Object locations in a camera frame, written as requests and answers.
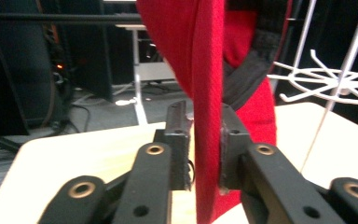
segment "black horizontal bar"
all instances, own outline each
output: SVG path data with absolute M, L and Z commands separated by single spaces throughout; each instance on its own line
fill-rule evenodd
M 70 14 L 23 14 L 0 13 L 0 22 L 20 22 L 36 24 L 111 24 L 111 25 L 140 25 L 139 14 L 121 15 L 70 15 Z

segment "table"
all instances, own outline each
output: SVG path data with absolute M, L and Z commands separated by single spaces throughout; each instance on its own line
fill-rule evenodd
M 324 109 L 303 103 L 277 106 L 275 111 L 278 147 L 300 169 Z M 74 177 L 96 175 L 107 182 L 125 173 L 137 149 L 163 127 L 164 123 L 148 124 L 27 143 L 0 188 L 0 223 L 36 223 L 59 188 Z M 303 175 L 325 188 L 336 177 L 358 178 L 358 125 L 329 113 Z M 174 192 L 172 200 L 172 223 L 195 223 L 194 191 Z M 215 224 L 245 220 L 239 205 Z

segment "gray floor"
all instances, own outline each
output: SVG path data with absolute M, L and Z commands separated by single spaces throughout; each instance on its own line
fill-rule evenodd
M 120 87 L 114 87 L 115 91 L 120 90 Z M 74 102 L 81 99 L 83 96 L 88 95 L 85 91 L 76 91 Z M 134 96 L 133 90 L 129 88 L 115 96 L 114 101 L 123 100 L 129 101 Z M 191 113 L 192 103 L 186 95 L 180 90 L 176 83 L 162 83 L 155 86 L 143 86 L 143 103 L 148 123 L 165 121 L 166 110 L 168 105 L 181 101 L 187 101 L 187 112 Z M 88 125 L 88 132 L 115 129 L 121 127 L 128 127 L 137 125 L 135 110 L 132 104 L 129 105 L 116 105 L 115 102 L 109 103 L 99 98 L 91 97 L 87 100 L 78 102 L 84 105 L 90 111 L 90 120 Z M 87 120 L 87 112 L 81 108 L 72 108 L 70 111 L 70 120 L 75 126 L 83 131 Z M 74 129 L 67 128 L 62 134 L 74 133 Z M 51 133 L 51 129 L 36 129 L 31 130 L 31 135 L 27 136 L 7 136 L 8 139 L 15 142 L 26 142 L 36 139 Z M 7 170 L 14 156 L 5 151 L 1 151 L 0 157 L 0 185 L 4 180 Z

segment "red cloth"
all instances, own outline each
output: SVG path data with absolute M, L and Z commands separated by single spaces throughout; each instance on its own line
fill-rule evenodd
M 197 221 L 211 223 L 240 202 L 218 189 L 222 60 L 237 67 L 253 38 L 256 13 L 229 12 L 221 0 L 138 0 L 138 10 L 179 84 L 193 99 L 196 141 Z M 255 141 L 275 144 L 275 119 L 265 80 L 237 111 Z

